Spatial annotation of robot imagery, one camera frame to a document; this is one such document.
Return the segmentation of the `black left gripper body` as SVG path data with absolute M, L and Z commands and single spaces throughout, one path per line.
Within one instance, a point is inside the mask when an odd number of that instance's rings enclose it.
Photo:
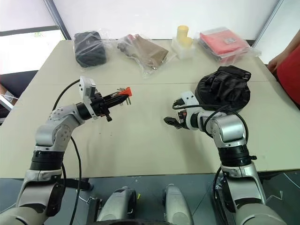
M 94 115 L 98 117 L 105 116 L 108 122 L 112 121 L 112 118 L 110 116 L 110 111 L 105 103 L 104 98 L 99 92 L 95 93 L 94 98 L 91 99 L 90 105 L 93 109 Z

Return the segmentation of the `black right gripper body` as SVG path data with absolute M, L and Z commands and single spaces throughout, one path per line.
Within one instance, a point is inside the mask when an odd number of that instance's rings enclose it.
M 181 110 L 177 112 L 178 120 L 179 120 L 179 125 L 177 129 L 184 128 L 188 129 L 187 124 L 186 124 L 186 117 L 187 117 L 187 111 L 186 110 Z

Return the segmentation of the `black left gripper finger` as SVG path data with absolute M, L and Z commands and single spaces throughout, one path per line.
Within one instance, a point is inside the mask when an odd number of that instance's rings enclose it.
M 124 96 L 121 95 L 119 92 L 114 92 L 112 94 L 106 95 L 103 99 L 123 99 Z
M 116 105 L 122 104 L 125 101 L 123 97 L 114 97 L 110 99 L 105 99 L 105 105 L 107 107 L 114 107 Z

